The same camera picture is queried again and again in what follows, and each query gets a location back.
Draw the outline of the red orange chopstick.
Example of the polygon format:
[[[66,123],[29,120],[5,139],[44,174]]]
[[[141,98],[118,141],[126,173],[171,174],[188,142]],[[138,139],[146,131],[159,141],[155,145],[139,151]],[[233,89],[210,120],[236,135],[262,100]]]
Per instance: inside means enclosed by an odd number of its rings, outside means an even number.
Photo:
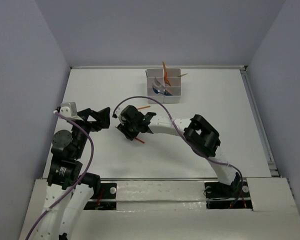
[[[139,138],[135,138],[135,140],[137,140],[137,141],[139,141],[140,143],[142,143],[142,144],[145,144],[145,142],[143,141],[143,140],[141,140],[141,139],[139,139]]]

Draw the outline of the blue metal fork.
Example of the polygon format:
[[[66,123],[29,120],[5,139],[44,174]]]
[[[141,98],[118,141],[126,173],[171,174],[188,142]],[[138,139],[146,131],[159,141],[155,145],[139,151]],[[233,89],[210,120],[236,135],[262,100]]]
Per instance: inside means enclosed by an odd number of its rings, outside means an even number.
[[[155,94],[161,94],[161,95],[166,95],[165,90],[163,88],[158,88],[155,86],[152,86],[152,90]]]

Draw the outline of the orange plastic spoon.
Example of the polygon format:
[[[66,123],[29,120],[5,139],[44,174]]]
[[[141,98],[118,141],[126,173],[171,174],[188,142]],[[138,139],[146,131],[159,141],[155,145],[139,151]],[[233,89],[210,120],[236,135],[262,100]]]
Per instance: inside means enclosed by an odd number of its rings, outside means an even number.
[[[164,82],[165,82],[166,85],[171,86],[171,83],[170,83],[170,81],[168,79],[167,72],[164,72]]]

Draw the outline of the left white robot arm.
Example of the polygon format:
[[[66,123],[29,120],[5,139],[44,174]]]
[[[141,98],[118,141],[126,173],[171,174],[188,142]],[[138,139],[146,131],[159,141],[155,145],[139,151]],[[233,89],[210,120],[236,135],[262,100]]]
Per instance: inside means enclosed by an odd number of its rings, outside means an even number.
[[[100,176],[88,172],[95,151],[90,133],[110,127],[110,110],[77,111],[75,102],[63,103],[54,110],[72,129],[53,135],[42,213],[26,235],[27,240],[71,239],[89,199],[100,194]]]

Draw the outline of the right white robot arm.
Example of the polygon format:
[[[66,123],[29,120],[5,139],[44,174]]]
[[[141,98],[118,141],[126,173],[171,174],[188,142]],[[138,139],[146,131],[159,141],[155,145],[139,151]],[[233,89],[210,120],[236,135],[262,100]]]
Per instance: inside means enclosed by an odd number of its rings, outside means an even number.
[[[218,131],[201,115],[192,118],[164,117],[155,112],[141,113],[132,105],[120,110],[117,108],[112,117],[119,120],[118,130],[129,139],[140,133],[166,134],[181,137],[200,157],[208,161],[214,170],[220,190],[225,196],[232,196],[242,187],[242,176],[232,164],[216,158],[221,145]]]

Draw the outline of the left white divided container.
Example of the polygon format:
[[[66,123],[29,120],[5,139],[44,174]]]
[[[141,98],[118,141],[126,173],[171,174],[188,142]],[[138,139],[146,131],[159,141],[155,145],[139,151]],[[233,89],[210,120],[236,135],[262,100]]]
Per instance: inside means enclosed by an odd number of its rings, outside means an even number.
[[[148,68],[145,70],[146,75],[146,90],[147,96],[157,100],[160,103],[164,102],[164,95],[155,94],[152,86],[164,88],[164,71],[163,68]]]

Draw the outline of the white divided container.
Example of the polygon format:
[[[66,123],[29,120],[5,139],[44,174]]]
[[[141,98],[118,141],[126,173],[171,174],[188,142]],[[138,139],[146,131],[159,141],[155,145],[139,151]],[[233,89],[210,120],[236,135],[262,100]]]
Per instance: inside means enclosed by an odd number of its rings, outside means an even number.
[[[164,102],[164,95],[155,94],[152,86],[164,88],[164,71],[163,68],[148,68],[145,70],[146,75],[146,90],[147,96],[157,100],[160,103]]]
[[[165,104],[177,104],[180,102],[182,95],[182,81],[181,77],[181,69],[180,68],[167,68],[167,77],[171,84],[171,92],[173,96],[165,96],[163,102]]]

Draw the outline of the right white divided container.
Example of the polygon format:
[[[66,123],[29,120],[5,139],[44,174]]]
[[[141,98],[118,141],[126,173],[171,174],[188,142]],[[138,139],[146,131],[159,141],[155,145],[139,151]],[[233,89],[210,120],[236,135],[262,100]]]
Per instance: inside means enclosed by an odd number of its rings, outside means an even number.
[[[182,81],[181,77],[181,69],[180,68],[167,68],[167,77],[171,84],[171,92],[173,96],[165,96],[163,102],[165,104],[177,104],[180,102],[182,95]]]

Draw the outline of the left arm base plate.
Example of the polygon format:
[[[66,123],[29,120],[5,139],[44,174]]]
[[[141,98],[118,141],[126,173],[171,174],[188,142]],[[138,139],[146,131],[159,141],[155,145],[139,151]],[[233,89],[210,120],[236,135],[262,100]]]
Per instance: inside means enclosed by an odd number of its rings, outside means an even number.
[[[101,181],[100,190],[94,193],[86,203],[84,210],[112,211],[117,209],[117,183]]]

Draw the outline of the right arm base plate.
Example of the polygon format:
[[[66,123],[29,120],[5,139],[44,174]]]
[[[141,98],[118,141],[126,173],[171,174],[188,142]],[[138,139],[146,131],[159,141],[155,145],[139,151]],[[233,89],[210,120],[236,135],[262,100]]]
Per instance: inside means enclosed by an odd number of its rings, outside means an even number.
[[[253,209],[248,182],[243,181],[241,194],[230,193],[222,188],[218,181],[208,181],[204,183],[203,195],[206,199],[206,208],[208,210],[226,210],[226,209]]]

